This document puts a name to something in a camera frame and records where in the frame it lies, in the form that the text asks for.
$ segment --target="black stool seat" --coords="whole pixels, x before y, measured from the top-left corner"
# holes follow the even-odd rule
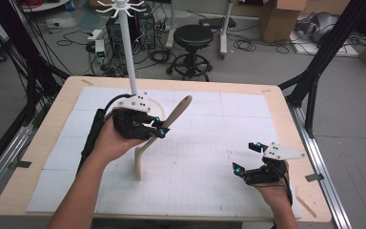
[[[178,28],[173,34],[177,45],[187,50],[201,50],[210,45],[214,40],[213,33],[199,25],[187,25]]]
[[[174,32],[173,40],[189,53],[177,56],[171,66],[166,69],[166,73],[172,74],[172,71],[175,70],[183,75],[182,80],[204,75],[206,81],[209,82],[207,72],[211,71],[213,66],[204,56],[196,53],[198,50],[210,46],[214,40],[213,33],[200,25],[187,25]]]

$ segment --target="wooden stick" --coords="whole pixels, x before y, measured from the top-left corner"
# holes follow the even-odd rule
[[[177,106],[165,120],[162,127],[169,128],[172,125],[172,123],[174,123],[180,117],[180,115],[183,114],[186,108],[189,107],[191,102],[192,97],[190,95],[183,98],[183,100],[181,100],[180,103],[177,104]],[[157,137],[152,137],[142,147],[137,146],[135,148],[135,174],[139,180],[141,180],[141,156],[144,153],[144,151],[147,150],[148,147],[150,147],[156,140]]]

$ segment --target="power strip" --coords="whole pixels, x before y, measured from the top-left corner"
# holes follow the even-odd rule
[[[102,34],[102,30],[94,30],[91,34],[92,34],[92,36],[89,36],[88,40],[89,41],[94,41],[94,40],[97,39],[97,37],[100,36],[100,34]]]

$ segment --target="white pole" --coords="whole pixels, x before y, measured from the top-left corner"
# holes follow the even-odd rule
[[[125,0],[117,0],[117,7],[124,8],[126,6]],[[121,10],[118,13],[118,19],[120,20],[121,35],[123,37],[124,54],[126,55],[127,72],[129,73],[130,86],[132,88],[132,94],[137,94],[135,71],[133,68],[132,59],[132,43],[130,40],[129,22],[127,20],[127,13]]]

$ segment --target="floor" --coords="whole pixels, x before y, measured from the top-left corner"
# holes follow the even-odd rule
[[[106,22],[106,17],[88,10],[81,4],[71,15],[76,19],[76,28],[45,32],[44,37],[53,51],[73,74],[91,73],[85,46],[72,44],[60,47],[56,43],[63,34],[79,29],[88,31],[98,29]],[[47,16],[38,14],[38,18]],[[191,15],[184,18],[185,23],[197,23],[201,17]],[[241,30],[256,25],[256,21],[235,18],[236,28]],[[258,37],[258,28],[245,31],[230,31],[251,38]],[[72,40],[86,41],[84,34],[74,34]],[[278,85],[302,73],[312,60],[312,56],[295,54],[288,46],[288,53],[277,52],[275,47],[255,45],[253,52],[234,48],[234,41],[228,43],[228,55],[224,60],[219,56],[219,36],[215,34],[212,45],[201,51],[213,64],[209,73],[212,82],[243,84]],[[174,46],[173,53],[183,52]],[[144,52],[134,60],[144,59]],[[135,65],[137,77],[150,79],[180,80],[175,73],[166,74],[167,65],[152,65],[150,59]],[[95,72],[100,73],[93,64]],[[0,137],[10,126],[25,104],[25,93],[10,61],[0,62]],[[335,57],[319,81],[314,122],[315,140],[326,162],[337,193],[353,228],[366,228],[366,65],[356,58]],[[12,173],[8,169],[0,181],[0,193]],[[41,228],[47,218],[0,217],[0,228]],[[327,223],[301,223],[301,228],[336,228],[331,221]],[[270,228],[270,223],[244,222],[243,228]]]

